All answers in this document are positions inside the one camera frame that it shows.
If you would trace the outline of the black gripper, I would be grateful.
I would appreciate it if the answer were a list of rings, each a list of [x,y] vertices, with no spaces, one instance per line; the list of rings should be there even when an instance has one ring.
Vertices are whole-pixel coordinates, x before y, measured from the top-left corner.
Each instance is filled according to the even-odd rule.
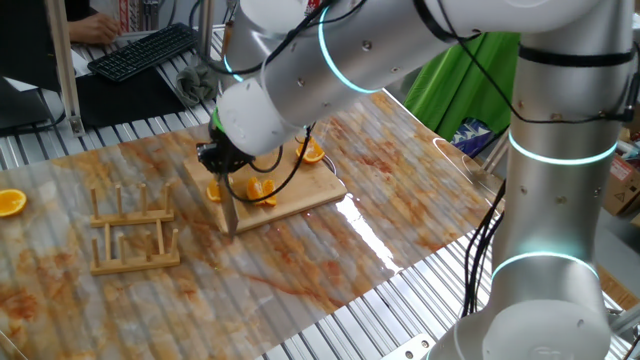
[[[227,174],[230,180],[235,180],[237,172],[254,160],[254,157],[238,149],[219,128],[208,128],[210,141],[197,143],[196,154],[198,161],[212,174],[216,181]]]

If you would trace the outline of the bare person hand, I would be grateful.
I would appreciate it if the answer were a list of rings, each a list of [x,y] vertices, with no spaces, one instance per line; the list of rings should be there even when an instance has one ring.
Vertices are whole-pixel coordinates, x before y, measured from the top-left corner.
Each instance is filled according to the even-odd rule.
[[[121,35],[119,23],[102,13],[68,23],[69,37],[74,43],[109,45]]]

